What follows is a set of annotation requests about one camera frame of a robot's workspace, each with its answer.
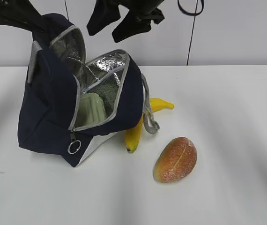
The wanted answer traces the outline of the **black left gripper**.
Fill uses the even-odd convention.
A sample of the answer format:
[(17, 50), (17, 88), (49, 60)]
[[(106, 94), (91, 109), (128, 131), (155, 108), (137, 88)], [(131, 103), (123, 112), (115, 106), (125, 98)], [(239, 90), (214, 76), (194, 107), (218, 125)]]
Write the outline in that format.
[(43, 17), (37, 11), (30, 11), (29, 0), (0, 0), (0, 25), (28, 31), (48, 31)]

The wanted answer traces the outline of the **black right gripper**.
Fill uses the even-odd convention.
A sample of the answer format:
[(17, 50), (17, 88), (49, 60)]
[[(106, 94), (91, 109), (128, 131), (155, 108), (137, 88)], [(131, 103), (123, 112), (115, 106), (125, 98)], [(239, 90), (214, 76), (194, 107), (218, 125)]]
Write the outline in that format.
[(96, 35), (103, 28), (120, 19), (119, 5), (129, 12), (122, 22), (113, 30), (115, 43), (137, 34), (151, 30), (151, 21), (159, 24), (164, 15), (158, 6), (161, 0), (98, 0), (87, 24), (90, 36)]

